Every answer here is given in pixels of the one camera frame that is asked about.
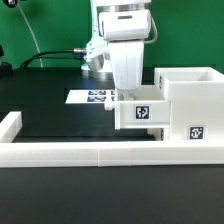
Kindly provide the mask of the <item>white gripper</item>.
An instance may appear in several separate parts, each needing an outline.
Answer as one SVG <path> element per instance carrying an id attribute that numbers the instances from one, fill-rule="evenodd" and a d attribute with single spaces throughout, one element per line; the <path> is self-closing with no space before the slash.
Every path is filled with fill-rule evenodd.
<path id="1" fill-rule="evenodd" d="M 108 44 L 114 85 L 125 100 L 133 100 L 141 82 L 144 40 L 149 36 L 148 9 L 99 14 L 100 33 Z"/>

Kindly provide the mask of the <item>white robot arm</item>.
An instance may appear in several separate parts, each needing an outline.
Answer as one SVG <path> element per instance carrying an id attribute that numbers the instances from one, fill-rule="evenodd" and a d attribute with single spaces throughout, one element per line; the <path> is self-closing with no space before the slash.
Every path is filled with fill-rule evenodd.
<path id="1" fill-rule="evenodd" d="M 97 72 L 110 60 L 115 89 L 124 100 L 133 100 L 141 86 L 144 44 L 153 24 L 150 3 L 91 0 L 94 29 L 86 62 Z"/>

